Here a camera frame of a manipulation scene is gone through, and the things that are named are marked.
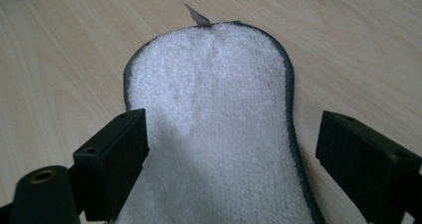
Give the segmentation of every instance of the wooden surface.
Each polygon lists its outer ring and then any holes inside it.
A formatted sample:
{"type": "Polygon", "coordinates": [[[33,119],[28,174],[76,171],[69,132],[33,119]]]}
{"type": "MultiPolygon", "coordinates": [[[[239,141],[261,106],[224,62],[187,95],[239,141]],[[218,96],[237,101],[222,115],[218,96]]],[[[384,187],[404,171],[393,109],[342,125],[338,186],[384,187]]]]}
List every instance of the wooden surface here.
{"type": "Polygon", "coordinates": [[[165,32],[240,20],[286,48],[295,121],[328,223],[364,223],[315,159],[323,110],[422,155],[422,0],[0,0],[0,205],[16,182],[72,152],[124,112],[122,72],[165,32]]]}

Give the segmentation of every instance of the light wood tabletop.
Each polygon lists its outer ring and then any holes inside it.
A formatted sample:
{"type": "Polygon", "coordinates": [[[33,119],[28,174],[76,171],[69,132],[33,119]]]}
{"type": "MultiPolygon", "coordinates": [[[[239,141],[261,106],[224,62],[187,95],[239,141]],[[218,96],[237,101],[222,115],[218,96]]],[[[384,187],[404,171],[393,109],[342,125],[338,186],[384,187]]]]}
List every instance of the light wood tabletop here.
{"type": "Polygon", "coordinates": [[[422,155],[422,0],[0,0],[0,206],[17,181],[124,112],[122,73],[152,38],[240,20],[284,45],[295,123],[328,223],[364,223],[315,158],[322,111],[357,118],[422,155]]]}

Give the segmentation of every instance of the white fuzzy surface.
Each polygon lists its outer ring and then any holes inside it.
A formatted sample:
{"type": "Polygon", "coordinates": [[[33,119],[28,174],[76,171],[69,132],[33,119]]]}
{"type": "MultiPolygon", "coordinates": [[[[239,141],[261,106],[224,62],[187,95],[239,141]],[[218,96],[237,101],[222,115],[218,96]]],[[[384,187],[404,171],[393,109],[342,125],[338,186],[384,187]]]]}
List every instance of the white fuzzy surface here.
{"type": "Polygon", "coordinates": [[[117,223],[312,223],[289,150],[283,58],[233,24],[162,35],[127,101],[150,153],[117,223]]]}

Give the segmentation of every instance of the scrubbing pad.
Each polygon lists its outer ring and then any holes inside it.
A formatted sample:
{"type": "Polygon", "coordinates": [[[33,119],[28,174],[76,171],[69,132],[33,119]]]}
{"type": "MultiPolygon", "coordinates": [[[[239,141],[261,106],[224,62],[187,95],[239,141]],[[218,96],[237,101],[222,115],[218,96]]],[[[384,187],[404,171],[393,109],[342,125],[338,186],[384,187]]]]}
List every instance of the scrubbing pad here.
{"type": "Polygon", "coordinates": [[[293,92],[283,47],[240,22],[144,45],[124,71],[124,98],[146,109],[150,153],[117,223],[324,223],[293,92]]]}

